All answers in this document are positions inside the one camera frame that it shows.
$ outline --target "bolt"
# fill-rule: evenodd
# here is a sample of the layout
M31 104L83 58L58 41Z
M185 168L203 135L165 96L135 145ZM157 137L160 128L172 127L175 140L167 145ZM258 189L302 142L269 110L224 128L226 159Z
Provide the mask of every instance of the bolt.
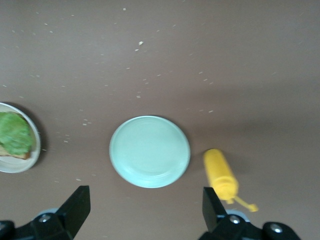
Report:
M231 215L230 216L230 221L234 224L239 224L240 223L240 219L236 216L236 215Z
M46 221L48 221L51 217L47 214L43 214L40 218L39 218L39 222L40 223L45 223Z
M270 225L270 228L272 231L276 232L277 234L282 233L282 228L278 224L272 223Z

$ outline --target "yellow cap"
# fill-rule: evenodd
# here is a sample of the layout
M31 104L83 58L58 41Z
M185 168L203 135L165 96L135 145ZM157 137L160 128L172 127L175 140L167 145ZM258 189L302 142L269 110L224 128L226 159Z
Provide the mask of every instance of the yellow cap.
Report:
M203 155L203 161L208 182L220 200L226 201L227 204L233 204L236 200L251 212L258 211L255 204L247 204L237 196L239 183L220 150L206 151Z

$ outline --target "white plate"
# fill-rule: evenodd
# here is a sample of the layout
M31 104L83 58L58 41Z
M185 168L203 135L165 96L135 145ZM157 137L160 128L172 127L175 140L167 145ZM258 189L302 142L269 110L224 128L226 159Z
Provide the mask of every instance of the white plate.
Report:
M117 173L143 188L160 188L175 182L190 160L184 133L158 116L135 117L119 126L111 138L109 153Z
M18 159L12 156L0 156L0 171L5 173L21 173L30 169L38 160L41 151L40 135L36 125L21 110L14 106L0 102L0 112L14 112L20 114L29 124L33 144L31 147L30 157L26 160Z

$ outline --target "empty plate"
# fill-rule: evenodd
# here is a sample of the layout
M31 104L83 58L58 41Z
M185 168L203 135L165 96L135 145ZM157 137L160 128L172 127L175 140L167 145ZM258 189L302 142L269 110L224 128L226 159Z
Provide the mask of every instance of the empty plate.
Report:
M132 118L114 132L110 159L118 174L143 188L172 184L186 171L190 146L185 134L158 116Z

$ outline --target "mustard bottle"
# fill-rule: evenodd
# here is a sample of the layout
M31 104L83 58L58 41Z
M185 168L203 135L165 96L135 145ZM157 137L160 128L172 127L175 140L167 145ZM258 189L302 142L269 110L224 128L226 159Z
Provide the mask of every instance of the mustard bottle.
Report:
M226 201L227 204L233 204L235 200L250 212L258 211L255 204L248 204L237 196L239 183L220 150L207 150L203 155L203 161L209 185L220 200Z

